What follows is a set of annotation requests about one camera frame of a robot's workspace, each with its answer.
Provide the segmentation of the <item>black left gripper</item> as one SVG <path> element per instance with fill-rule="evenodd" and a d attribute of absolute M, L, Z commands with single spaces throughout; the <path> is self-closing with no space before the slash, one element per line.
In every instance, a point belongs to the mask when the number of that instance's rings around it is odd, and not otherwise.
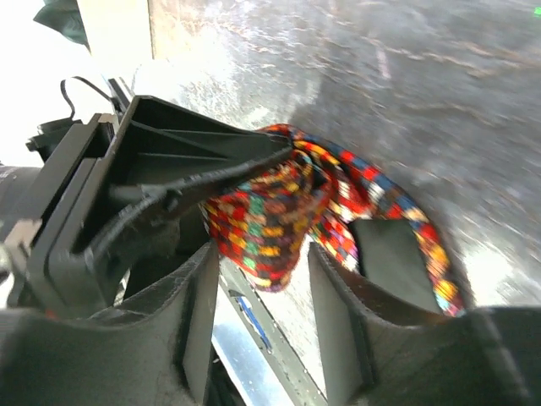
<path fill-rule="evenodd" d="M 285 161 L 289 145 L 126 152 L 127 122 L 76 124 L 8 214 L 8 309 L 88 317 L 117 303 L 127 269 L 173 250 L 178 219 Z"/>

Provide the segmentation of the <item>multicolour patchwork tie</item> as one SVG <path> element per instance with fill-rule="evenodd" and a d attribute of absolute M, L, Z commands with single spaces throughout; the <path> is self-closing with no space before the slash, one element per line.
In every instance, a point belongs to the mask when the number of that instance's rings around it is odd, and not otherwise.
<path fill-rule="evenodd" d="M 420 251 L 421 273 L 429 279 L 437 309 L 451 317 L 465 313 L 440 237 L 403 189 L 332 141 L 284 123 L 262 130 L 291 141 L 292 156 L 203 206 L 210 236 L 254 288 L 283 290 L 307 236 L 346 270 L 359 273 L 354 222 L 404 220 Z"/>

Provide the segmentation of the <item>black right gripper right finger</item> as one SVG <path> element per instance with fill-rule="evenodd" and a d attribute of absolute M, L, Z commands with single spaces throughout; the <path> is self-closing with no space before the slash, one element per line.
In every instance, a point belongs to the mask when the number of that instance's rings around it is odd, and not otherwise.
<path fill-rule="evenodd" d="M 539 308 L 448 317 L 387 294 L 315 244 L 308 260 L 329 404 L 539 404 Z"/>

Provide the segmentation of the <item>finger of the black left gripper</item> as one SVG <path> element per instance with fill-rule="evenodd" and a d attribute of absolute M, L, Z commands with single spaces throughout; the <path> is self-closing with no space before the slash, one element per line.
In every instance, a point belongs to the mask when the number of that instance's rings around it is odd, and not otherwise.
<path fill-rule="evenodd" d="M 135 97 L 87 182 L 82 247 L 94 254 L 176 245 L 185 212 L 284 162 L 283 135 L 248 131 L 151 96 Z"/>

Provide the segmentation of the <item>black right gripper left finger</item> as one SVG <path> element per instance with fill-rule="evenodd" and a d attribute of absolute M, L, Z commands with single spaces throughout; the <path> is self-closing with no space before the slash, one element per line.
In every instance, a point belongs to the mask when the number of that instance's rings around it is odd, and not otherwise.
<path fill-rule="evenodd" d="M 4 405 L 201 405 L 219 259 L 202 246 L 175 272 L 84 320 L 1 314 Z"/>

